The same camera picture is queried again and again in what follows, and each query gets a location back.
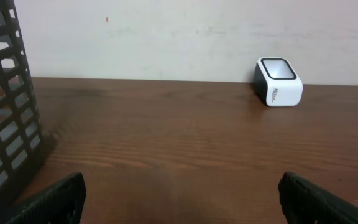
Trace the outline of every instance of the white electronic device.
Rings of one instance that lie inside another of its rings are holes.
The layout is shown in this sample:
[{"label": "white electronic device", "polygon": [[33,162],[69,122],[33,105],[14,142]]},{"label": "white electronic device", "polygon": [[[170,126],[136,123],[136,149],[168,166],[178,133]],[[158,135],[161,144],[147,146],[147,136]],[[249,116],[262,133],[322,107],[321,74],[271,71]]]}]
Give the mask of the white electronic device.
[{"label": "white electronic device", "polygon": [[302,97],[302,81],[283,58],[260,58],[253,84],[256,94],[267,106],[295,106]]}]

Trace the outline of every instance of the wall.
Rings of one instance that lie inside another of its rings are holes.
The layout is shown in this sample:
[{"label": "wall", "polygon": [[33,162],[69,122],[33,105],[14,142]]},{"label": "wall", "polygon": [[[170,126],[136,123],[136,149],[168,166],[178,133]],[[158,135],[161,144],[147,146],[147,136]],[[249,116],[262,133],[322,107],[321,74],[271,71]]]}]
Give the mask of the wall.
[{"label": "wall", "polygon": [[32,75],[358,85],[358,0],[16,0]]}]

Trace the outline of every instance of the black crate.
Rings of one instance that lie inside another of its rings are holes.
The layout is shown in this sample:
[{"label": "black crate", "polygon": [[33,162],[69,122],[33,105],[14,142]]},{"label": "black crate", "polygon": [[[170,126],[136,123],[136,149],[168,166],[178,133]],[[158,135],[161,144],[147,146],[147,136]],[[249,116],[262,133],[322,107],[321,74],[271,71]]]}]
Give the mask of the black crate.
[{"label": "black crate", "polygon": [[0,208],[37,172],[43,137],[13,0],[0,0]]}]

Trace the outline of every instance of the tabletop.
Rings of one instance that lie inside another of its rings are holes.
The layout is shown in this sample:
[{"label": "tabletop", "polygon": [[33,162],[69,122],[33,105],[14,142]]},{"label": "tabletop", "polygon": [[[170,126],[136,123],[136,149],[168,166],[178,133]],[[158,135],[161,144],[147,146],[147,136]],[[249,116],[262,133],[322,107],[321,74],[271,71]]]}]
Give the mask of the tabletop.
[{"label": "tabletop", "polygon": [[33,83],[57,145],[21,198],[82,172],[81,223],[286,223],[288,170],[358,206],[358,86],[268,108],[246,83]]}]

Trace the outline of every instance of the black object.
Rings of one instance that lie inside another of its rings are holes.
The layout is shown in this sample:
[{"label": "black object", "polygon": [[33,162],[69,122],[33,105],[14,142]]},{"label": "black object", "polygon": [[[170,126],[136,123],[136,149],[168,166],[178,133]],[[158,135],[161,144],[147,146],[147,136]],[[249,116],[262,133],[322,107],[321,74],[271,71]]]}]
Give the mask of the black object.
[{"label": "black object", "polygon": [[0,213],[0,224],[78,224],[86,197],[81,173],[72,174]]},{"label": "black object", "polygon": [[43,161],[42,128],[13,0],[0,0],[0,209]]},{"label": "black object", "polygon": [[358,224],[358,208],[292,172],[278,190],[288,224]]}]

